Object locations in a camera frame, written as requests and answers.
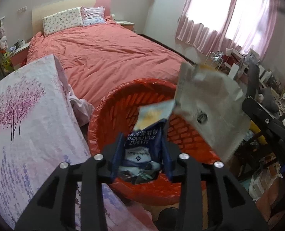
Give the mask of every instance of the headboard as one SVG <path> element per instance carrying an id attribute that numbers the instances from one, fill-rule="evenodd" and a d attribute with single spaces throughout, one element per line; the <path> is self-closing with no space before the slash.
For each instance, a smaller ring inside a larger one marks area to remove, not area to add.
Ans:
<path id="1" fill-rule="evenodd" d="M 110 0 L 64 0 L 52 4 L 34 8 L 32 10 L 33 35 L 43 31 L 43 18 L 76 7 L 100 7 L 106 6 L 105 16 L 110 15 Z"/>

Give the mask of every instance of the trash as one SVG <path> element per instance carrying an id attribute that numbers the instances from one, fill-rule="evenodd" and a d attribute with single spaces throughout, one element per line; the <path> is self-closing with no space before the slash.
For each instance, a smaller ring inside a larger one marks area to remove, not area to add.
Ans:
<path id="1" fill-rule="evenodd" d="M 227 75 L 182 63 L 174 113 L 187 120 L 222 161 L 229 160 L 250 127 L 242 110 L 244 99 Z"/>
<path id="2" fill-rule="evenodd" d="M 124 144 L 124 160 L 118 176 L 134 185 L 157 178 L 161 170 L 162 135 L 167 120 L 130 133 Z"/>

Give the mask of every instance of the light switch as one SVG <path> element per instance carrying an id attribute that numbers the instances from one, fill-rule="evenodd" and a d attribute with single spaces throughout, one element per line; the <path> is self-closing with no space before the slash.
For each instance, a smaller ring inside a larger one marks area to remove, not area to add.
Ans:
<path id="1" fill-rule="evenodd" d="M 18 13 L 18 14 L 21 14 L 21 13 L 23 13 L 23 12 L 25 12 L 25 11 L 27 11 L 27 6 L 25 6 L 25 7 L 23 7 L 23 8 L 20 8 L 20 9 L 17 11 L 17 13 Z"/>

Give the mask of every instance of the crumpled wrapper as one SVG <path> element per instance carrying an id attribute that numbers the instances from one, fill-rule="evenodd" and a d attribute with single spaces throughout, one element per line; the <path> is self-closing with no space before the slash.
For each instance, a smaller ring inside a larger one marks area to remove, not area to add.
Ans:
<path id="1" fill-rule="evenodd" d="M 224 73 L 183 63 L 174 112 L 190 123 L 222 161 L 228 161 L 251 120 L 243 112 L 245 95 Z"/>

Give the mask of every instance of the bedside table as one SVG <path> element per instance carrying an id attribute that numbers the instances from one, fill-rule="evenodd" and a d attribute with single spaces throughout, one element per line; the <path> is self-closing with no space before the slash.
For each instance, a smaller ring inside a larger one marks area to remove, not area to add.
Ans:
<path id="1" fill-rule="evenodd" d="M 128 21 L 115 21 L 115 23 L 121 25 L 124 28 L 129 29 L 130 31 L 134 31 L 135 23 L 128 22 Z"/>
<path id="2" fill-rule="evenodd" d="M 24 62 L 27 60 L 29 45 L 30 43 L 26 43 L 23 47 L 15 50 L 15 52 L 12 52 L 10 54 L 14 70 L 18 70 L 20 67 L 25 65 Z"/>

